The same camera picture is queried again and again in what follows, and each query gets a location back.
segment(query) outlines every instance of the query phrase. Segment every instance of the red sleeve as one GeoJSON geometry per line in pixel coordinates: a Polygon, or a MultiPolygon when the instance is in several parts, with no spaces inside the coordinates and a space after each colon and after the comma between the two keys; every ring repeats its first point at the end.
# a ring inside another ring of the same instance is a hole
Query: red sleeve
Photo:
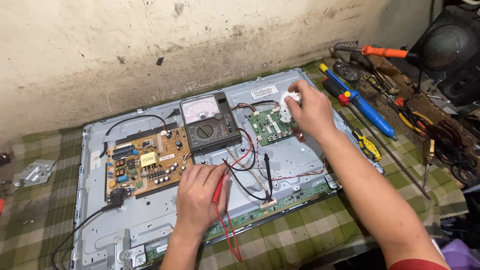
{"type": "Polygon", "coordinates": [[[447,270],[447,268],[427,260],[406,259],[394,263],[388,270],[447,270]]]}

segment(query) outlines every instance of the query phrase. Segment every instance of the hand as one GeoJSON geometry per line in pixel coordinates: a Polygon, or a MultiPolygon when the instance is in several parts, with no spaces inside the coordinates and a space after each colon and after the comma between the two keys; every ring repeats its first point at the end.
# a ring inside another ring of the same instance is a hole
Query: hand
{"type": "MultiPolygon", "coordinates": [[[[183,172],[177,193],[177,224],[174,232],[185,237],[202,238],[206,229],[217,220],[213,194],[227,165],[193,165],[183,172]]],[[[225,210],[230,175],[223,180],[217,209],[225,210]]]]}
{"type": "Polygon", "coordinates": [[[337,131],[333,122],[332,103],[327,96],[305,80],[292,83],[288,91],[301,93],[301,107],[291,97],[286,97],[285,102],[302,131],[307,132],[317,141],[322,141],[337,131]]]}

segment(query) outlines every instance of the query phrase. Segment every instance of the table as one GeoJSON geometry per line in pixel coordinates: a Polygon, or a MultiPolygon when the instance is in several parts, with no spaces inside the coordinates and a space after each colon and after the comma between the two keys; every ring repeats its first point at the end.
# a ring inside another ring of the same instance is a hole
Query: table
{"type": "MultiPolygon", "coordinates": [[[[324,75],[318,70],[320,63],[317,61],[308,64],[303,69],[316,85],[324,90],[324,75]]],[[[262,73],[259,76],[291,68],[293,67],[262,73]]],[[[360,128],[364,134],[370,136],[370,140],[379,145],[347,108],[342,108],[336,98],[328,96],[335,109],[342,111],[355,128],[360,128]]],[[[421,150],[398,130],[397,133],[400,135],[396,142],[379,135],[408,170],[418,179],[423,179],[421,150]]],[[[20,173],[36,159],[56,160],[57,163],[46,184],[21,187],[12,197],[6,199],[0,218],[0,270],[45,269],[49,266],[51,252],[72,230],[82,151],[82,129],[30,134],[12,140],[11,144],[16,157],[14,173],[20,173]]],[[[421,195],[388,155],[384,155],[380,164],[385,169],[387,180],[413,207],[432,237],[442,234],[440,218],[468,212],[465,198],[447,170],[435,165],[430,167],[430,201],[421,195]]],[[[298,269],[304,262],[314,259],[320,264],[330,264],[377,247],[358,221],[343,193],[241,233],[238,241],[244,258],[242,263],[236,261],[226,241],[222,241],[199,251],[198,269],[298,269]]],[[[65,265],[67,264],[70,260],[71,245],[70,241],[63,246],[57,255],[58,262],[64,261],[65,265]]]]}

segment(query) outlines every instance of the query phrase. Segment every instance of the speaker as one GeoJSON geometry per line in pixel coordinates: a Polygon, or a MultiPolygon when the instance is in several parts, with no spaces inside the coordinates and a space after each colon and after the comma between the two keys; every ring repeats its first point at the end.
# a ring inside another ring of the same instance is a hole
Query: speaker
{"type": "Polygon", "coordinates": [[[468,5],[447,6],[415,43],[409,60],[430,78],[455,106],[480,100],[480,20],[468,5]]]}

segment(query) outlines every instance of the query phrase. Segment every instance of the purple object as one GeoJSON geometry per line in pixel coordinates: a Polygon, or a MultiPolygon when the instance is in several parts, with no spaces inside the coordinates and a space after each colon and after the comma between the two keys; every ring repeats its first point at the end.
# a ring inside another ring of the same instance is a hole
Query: purple object
{"type": "Polygon", "coordinates": [[[470,253],[468,246],[460,239],[446,245],[442,253],[452,270],[480,270],[480,260],[470,253]]]}

